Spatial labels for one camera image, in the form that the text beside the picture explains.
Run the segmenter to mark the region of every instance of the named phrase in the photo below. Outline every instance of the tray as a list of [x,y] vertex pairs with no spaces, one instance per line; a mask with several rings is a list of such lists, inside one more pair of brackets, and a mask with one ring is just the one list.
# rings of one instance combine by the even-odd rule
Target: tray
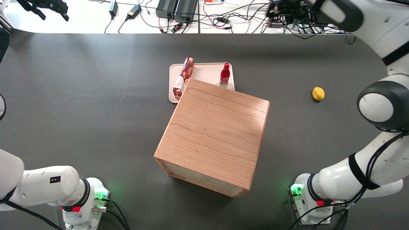
[[[226,62],[220,63],[195,63],[195,70],[193,71],[192,78],[200,81],[204,81],[213,85],[218,86],[220,82],[220,72],[223,70]],[[175,85],[176,79],[178,78],[180,72],[182,71],[183,64],[173,64],[169,68],[169,101],[177,104],[178,99],[173,95],[173,86]],[[227,89],[234,89],[234,78],[233,78],[233,68],[230,64],[230,78]]]

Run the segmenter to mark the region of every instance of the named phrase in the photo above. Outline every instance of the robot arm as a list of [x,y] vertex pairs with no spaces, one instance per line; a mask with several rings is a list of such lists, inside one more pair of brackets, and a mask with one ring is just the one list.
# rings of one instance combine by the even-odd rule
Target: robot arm
[[37,14],[41,19],[45,20],[45,15],[39,8],[46,8],[53,10],[68,21],[67,16],[68,6],[63,0],[17,0],[18,3],[26,10]]
[[[297,177],[291,192],[302,224],[317,224],[332,214],[333,200],[387,196],[402,189],[409,174],[409,138],[393,142],[376,160],[370,181],[365,172],[372,155],[387,141],[409,131],[409,1],[306,0],[339,28],[367,43],[383,60],[388,76],[369,85],[357,98],[361,115],[382,132],[365,148],[316,174]],[[273,2],[269,14],[294,7],[292,0]]]
[[73,230],[97,229],[109,191],[96,178],[80,178],[71,166],[24,170],[22,160],[0,149],[0,211],[14,205],[58,206],[65,227]]

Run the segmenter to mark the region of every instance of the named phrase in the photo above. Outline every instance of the green led light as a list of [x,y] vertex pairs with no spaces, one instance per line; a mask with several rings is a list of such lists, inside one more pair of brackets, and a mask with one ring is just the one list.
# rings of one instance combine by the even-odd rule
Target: green led light
[[293,184],[290,189],[293,196],[300,196],[304,190],[304,186],[302,184]]
[[107,191],[105,189],[95,189],[95,198],[105,198],[107,196]]

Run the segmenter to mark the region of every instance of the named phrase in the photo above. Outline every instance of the wooden box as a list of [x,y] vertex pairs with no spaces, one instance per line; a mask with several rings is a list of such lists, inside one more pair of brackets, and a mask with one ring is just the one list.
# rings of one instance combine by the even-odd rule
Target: wooden box
[[269,107],[190,79],[154,158],[171,176],[238,197],[250,190]]

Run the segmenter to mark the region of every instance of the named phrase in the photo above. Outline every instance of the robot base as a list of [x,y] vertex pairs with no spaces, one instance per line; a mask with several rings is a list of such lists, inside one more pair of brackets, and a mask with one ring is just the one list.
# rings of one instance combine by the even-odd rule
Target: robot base
[[[308,192],[307,188],[307,181],[311,174],[301,174],[296,179],[294,184],[291,186],[289,192],[290,195],[297,193],[297,196],[292,197],[294,210],[297,214],[297,217],[304,215],[304,213],[308,212],[309,210],[317,207],[317,202],[313,200],[310,193]],[[330,216],[333,212],[332,206],[330,207],[323,207],[317,208],[308,214],[306,214],[303,218],[301,218],[300,223],[302,225],[314,225],[318,222],[322,221],[324,218]],[[326,221],[322,222],[322,224],[329,224],[331,218],[328,218]]]
[[81,212],[63,210],[65,228],[68,230],[96,230],[101,221],[102,212],[94,211],[94,209],[105,207],[106,201],[97,200],[95,197],[108,198],[110,192],[97,178],[87,178],[87,181],[90,184],[90,196],[81,208]]

